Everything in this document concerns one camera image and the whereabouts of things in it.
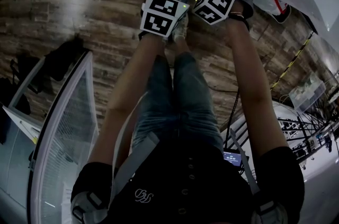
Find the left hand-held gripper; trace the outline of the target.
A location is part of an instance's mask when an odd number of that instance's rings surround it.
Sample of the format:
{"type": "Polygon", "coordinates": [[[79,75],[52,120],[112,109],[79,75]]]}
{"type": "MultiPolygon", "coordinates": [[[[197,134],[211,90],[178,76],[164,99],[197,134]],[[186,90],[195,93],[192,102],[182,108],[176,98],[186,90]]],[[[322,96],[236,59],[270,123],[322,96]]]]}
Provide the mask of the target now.
{"type": "Polygon", "coordinates": [[[141,9],[142,38],[147,33],[168,38],[189,10],[188,0],[146,0],[141,9]]]}

